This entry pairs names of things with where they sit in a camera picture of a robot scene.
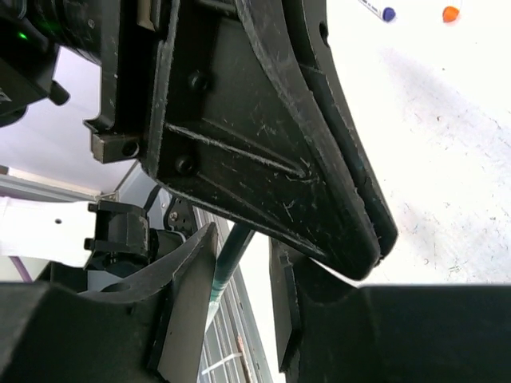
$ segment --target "orange cap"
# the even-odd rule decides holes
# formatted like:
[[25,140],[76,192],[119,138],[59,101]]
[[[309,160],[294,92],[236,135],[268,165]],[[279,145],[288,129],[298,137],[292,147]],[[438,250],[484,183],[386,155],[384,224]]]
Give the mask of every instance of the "orange cap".
[[447,6],[444,9],[444,13],[442,14],[442,17],[444,19],[444,22],[453,22],[458,18],[458,15],[460,14],[460,10],[456,8],[455,6]]

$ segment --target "white plastic part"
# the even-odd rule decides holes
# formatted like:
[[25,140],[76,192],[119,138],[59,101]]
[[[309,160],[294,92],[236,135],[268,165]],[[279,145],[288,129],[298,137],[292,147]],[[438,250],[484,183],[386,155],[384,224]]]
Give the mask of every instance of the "white plastic part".
[[0,198],[0,255],[47,259],[70,267],[86,266],[96,214],[89,202],[44,203]]

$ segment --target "marker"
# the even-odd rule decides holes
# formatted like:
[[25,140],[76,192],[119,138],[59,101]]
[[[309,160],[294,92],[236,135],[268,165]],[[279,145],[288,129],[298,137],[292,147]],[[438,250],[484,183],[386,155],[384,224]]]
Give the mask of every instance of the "marker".
[[385,7],[383,10],[373,6],[367,0],[359,0],[364,6],[366,6],[373,14],[378,16],[384,22],[391,22],[396,17],[396,12],[393,8]]

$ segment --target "blue marker cap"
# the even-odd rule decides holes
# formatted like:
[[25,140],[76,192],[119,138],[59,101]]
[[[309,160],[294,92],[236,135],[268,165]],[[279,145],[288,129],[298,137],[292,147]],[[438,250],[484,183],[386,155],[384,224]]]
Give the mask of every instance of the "blue marker cap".
[[382,13],[382,19],[384,22],[391,22],[396,17],[396,11],[392,8],[385,8]]

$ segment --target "bolt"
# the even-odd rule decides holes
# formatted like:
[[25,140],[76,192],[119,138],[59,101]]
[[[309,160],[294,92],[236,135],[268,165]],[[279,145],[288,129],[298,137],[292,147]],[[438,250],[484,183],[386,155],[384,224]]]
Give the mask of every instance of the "bolt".
[[176,170],[182,176],[190,174],[193,171],[193,165],[194,161],[192,156],[187,154],[177,157]]
[[192,73],[189,82],[190,88],[195,92],[203,92],[209,86],[208,76],[198,70]]

